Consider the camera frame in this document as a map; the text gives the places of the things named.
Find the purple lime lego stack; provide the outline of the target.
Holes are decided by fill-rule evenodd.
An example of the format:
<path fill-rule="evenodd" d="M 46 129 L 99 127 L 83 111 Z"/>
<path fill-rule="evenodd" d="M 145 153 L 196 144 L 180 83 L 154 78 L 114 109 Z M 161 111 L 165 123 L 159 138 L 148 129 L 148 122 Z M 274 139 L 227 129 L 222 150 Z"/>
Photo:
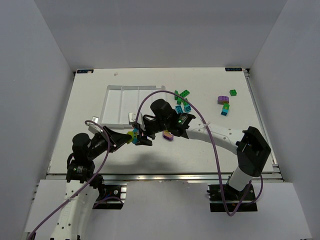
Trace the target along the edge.
<path fill-rule="evenodd" d="M 167 130 L 162 132 L 162 137 L 168 141 L 172 141 L 174 139 L 174 136 Z"/>

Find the purple green teal lego stack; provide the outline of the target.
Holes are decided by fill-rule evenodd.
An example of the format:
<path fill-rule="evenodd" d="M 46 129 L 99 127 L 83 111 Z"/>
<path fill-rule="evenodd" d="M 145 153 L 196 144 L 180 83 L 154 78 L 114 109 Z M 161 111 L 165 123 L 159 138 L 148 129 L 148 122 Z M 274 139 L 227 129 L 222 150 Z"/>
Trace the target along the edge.
<path fill-rule="evenodd" d="M 221 115 L 227 116 L 229 113 L 230 105 L 228 103 L 224 103 L 221 109 Z"/>

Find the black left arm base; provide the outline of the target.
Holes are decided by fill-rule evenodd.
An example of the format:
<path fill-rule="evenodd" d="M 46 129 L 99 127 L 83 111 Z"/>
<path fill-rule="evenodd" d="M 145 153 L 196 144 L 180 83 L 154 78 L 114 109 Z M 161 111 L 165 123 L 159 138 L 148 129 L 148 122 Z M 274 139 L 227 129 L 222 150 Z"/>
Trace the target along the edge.
<path fill-rule="evenodd" d="M 127 194 L 127 183 L 114 177 L 103 175 L 99 196 L 93 205 L 94 210 L 121 210 Z"/>

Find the lime green lego brick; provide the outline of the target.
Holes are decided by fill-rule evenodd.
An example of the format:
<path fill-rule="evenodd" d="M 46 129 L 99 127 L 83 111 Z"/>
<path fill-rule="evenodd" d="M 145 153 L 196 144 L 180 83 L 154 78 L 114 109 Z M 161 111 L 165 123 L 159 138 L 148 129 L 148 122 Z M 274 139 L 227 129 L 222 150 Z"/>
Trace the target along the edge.
<path fill-rule="evenodd" d="M 127 144 L 130 144 L 135 139 L 135 133 L 133 131 L 129 131 L 127 132 L 127 135 L 128 135 Z"/>

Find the teal oval flower lego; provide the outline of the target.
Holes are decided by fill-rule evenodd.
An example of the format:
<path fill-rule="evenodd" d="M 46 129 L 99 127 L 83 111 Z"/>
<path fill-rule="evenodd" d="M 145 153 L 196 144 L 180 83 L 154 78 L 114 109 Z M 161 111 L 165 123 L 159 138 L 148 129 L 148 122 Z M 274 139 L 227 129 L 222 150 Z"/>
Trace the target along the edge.
<path fill-rule="evenodd" d="M 136 144 L 138 144 L 138 143 L 140 142 L 140 140 L 139 140 L 140 132 L 139 132 L 139 130 L 138 130 L 137 128 L 134 128 L 132 132 L 133 132 L 133 140 L 132 140 L 132 143 L 133 143 L 134 145 L 136 145 Z"/>

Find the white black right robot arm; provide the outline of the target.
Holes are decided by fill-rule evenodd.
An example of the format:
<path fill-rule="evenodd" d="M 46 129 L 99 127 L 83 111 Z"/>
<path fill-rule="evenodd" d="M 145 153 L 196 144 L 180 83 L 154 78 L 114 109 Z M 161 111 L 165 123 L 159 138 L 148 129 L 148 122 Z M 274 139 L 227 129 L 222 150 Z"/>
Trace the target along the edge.
<path fill-rule="evenodd" d="M 150 109 L 153 115 L 134 115 L 133 126 L 139 127 L 143 136 L 154 139 L 167 130 L 176 137 L 214 143 L 236 155 L 238 166 L 226 184 L 232 190 L 241 192 L 252 178 L 261 176 L 271 148 L 257 128 L 239 130 L 210 124 L 193 114 L 176 112 L 164 99 L 155 100 Z"/>

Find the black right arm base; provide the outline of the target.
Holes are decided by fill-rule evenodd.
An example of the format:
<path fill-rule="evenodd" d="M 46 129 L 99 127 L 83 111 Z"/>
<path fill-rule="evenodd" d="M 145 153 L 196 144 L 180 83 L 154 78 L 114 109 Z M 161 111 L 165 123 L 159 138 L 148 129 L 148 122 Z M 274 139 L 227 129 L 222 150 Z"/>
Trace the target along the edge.
<path fill-rule="evenodd" d="M 239 201 L 246 193 L 246 188 L 242 191 L 233 191 L 228 187 L 223 185 L 224 197 L 226 201 L 227 209 L 230 213 L 232 213 L 235 209 Z M 223 205 L 222 194 L 219 184 L 210 184 L 208 185 L 207 194 L 209 197 L 209 206 L 211 213 L 222 213 L 225 212 L 225 208 Z M 255 202 L 253 202 L 256 198 L 255 190 L 252 185 L 248 188 L 248 192 L 245 195 L 241 205 L 237 209 L 237 212 L 257 212 L 258 207 Z"/>

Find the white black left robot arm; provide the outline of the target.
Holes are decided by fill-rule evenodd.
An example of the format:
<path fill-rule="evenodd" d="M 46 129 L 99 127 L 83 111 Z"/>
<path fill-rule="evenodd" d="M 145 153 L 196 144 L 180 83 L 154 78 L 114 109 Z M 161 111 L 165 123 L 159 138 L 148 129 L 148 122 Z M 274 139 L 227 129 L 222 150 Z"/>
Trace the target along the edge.
<path fill-rule="evenodd" d="M 92 209 L 109 200 L 120 204 L 120 189 L 104 184 L 95 169 L 94 159 L 103 153 L 113 153 L 130 142 L 132 136 L 101 127 L 90 138 L 78 133 L 72 139 L 72 153 L 67 160 L 64 203 L 52 240 L 82 240 Z"/>

